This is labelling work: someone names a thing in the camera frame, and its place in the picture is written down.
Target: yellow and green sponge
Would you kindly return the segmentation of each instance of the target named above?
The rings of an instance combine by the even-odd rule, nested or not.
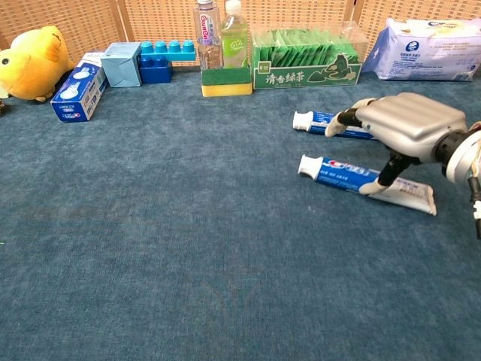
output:
[[[217,68],[202,71],[202,95],[249,96],[253,93],[250,67]]]

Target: woven wall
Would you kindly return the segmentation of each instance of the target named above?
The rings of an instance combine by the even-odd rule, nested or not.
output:
[[[224,0],[218,0],[221,17]],[[354,20],[366,32],[370,48],[386,19],[461,19],[481,17],[481,0],[243,0],[250,24],[337,23]],[[194,39],[195,0],[3,0],[0,48],[18,34],[57,25],[74,61],[111,42]],[[197,65],[179,63],[175,65]]]
[[[124,39],[115,1],[3,0],[0,4],[0,47],[22,32],[56,25],[65,37],[72,60],[89,50],[103,50]]]
[[[473,19],[481,17],[481,0],[358,0],[354,20],[368,36],[368,51],[388,17],[395,20]]]
[[[224,1],[219,0],[221,18]],[[243,0],[250,24],[329,23],[349,18],[351,0]],[[195,39],[192,9],[195,0],[123,0],[134,41]],[[179,63],[175,65],[196,65]]]

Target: blue toy brick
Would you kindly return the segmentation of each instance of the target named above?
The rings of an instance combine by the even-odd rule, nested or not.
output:
[[[185,40],[182,47],[177,40],[171,41],[168,47],[164,41],[157,41],[156,46],[153,46],[150,41],[144,41],[141,44],[141,55],[149,59],[163,56],[169,62],[193,62],[195,47],[192,40]]]
[[[145,84],[170,83],[172,80],[172,62],[163,56],[141,56],[139,70]]]

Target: white cap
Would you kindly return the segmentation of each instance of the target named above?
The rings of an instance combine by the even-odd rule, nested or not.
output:
[[[323,160],[324,159],[322,157],[310,158],[304,154],[301,158],[301,163],[299,163],[298,174],[304,173],[316,180],[319,172],[321,171]]]
[[[308,113],[294,113],[294,119],[292,120],[292,128],[305,130],[309,132],[310,125],[314,119],[314,112],[310,111]]]
[[[227,0],[225,2],[225,12],[231,15],[237,15],[242,12],[241,0]]]

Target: package of wipes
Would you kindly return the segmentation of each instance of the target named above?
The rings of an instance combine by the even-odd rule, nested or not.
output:
[[[481,19],[387,19],[362,72],[383,80],[471,81],[481,63]]]

